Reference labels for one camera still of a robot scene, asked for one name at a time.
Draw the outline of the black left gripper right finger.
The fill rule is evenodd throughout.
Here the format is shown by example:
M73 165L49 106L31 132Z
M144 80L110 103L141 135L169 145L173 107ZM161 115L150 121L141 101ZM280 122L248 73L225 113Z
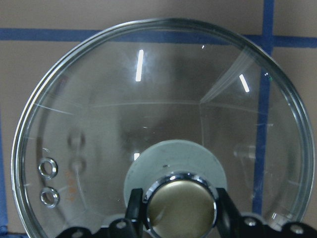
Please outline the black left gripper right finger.
M216 227L222 238L315 238L316 229L290 222L277 231L254 213L242 215L224 188L217 188Z

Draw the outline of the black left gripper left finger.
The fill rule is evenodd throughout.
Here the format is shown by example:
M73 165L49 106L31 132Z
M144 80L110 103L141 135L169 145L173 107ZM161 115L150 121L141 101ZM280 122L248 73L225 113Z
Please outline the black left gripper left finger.
M107 227L101 227L94 234L84 227L71 227L61 232L59 238L141 238L143 236L144 204L143 190L131 191L123 218L113 220Z

